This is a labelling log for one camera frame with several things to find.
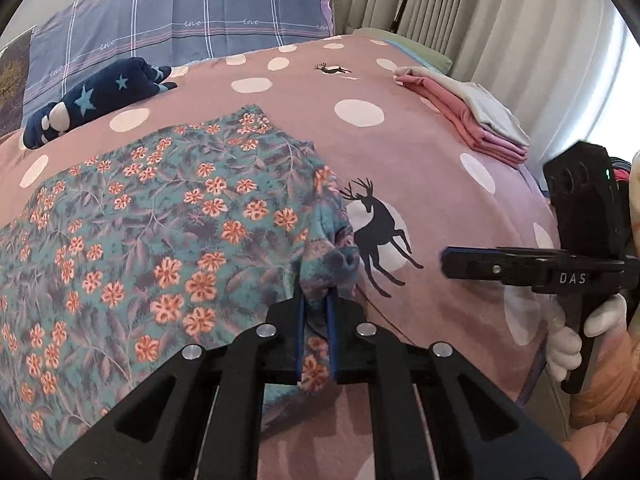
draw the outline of floral shirt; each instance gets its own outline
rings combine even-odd
[[[310,300],[348,291],[359,261],[335,175],[255,106],[50,178],[0,251],[0,409],[47,471],[184,345],[230,343],[296,277]],[[267,389],[266,420],[327,379],[310,336],[302,382]]]

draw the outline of white glove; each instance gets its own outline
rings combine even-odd
[[[549,325],[546,340],[546,363],[552,377],[564,381],[569,370],[580,366],[582,341],[571,328],[565,325],[564,310],[551,298],[545,309],[545,319]],[[619,294],[612,296],[599,306],[584,324],[584,335],[597,337],[620,326],[626,320],[626,301]]]

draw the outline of metal bolt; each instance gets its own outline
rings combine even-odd
[[[274,327],[273,325],[270,325],[269,323],[264,323],[260,325],[258,328],[255,329],[255,331],[260,337],[271,337],[276,335],[276,332],[277,332],[276,327]]]
[[[433,353],[438,357],[451,357],[453,355],[453,348],[449,343],[436,343],[433,345]]]
[[[356,327],[356,331],[363,337],[370,337],[375,335],[378,329],[373,323],[360,323]]]
[[[189,361],[193,361],[202,355],[202,347],[198,345],[185,346],[182,349],[182,357]]]

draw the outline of plush toy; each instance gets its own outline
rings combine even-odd
[[[130,104],[177,87],[164,83],[170,66],[156,68],[141,57],[120,59],[74,86],[59,103],[34,112],[24,129],[24,145],[30,150]]]

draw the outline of black deer silhouette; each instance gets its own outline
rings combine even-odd
[[[391,295],[383,290],[376,283],[376,280],[373,279],[371,264],[373,264],[374,268],[382,272],[382,274],[384,274],[392,283],[400,286],[405,285],[405,283],[395,278],[390,272],[388,272],[388,270],[383,269],[380,265],[380,254],[378,253],[379,247],[391,243],[393,247],[402,254],[402,256],[414,265],[414,267],[417,269],[423,269],[424,267],[409,256],[411,253],[411,247],[409,247],[409,241],[406,239],[406,234],[402,229],[396,229],[396,220],[391,216],[389,209],[387,209],[380,200],[373,196],[373,183],[369,179],[367,179],[365,183],[361,178],[357,181],[352,180],[352,182],[363,187],[367,191],[367,195],[364,196],[361,193],[353,194],[351,183],[349,183],[346,191],[340,190],[341,195],[347,200],[359,200],[362,202],[367,213],[371,213],[371,210],[373,209],[373,218],[367,225],[355,232],[353,236],[354,241],[360,250],[360,256],[364,261],[364,268],[367,271],[369,281],[382,296],[385,298],[391,298]],[[402,238],[406,251],[394,240],[394,237],[396,236]]]

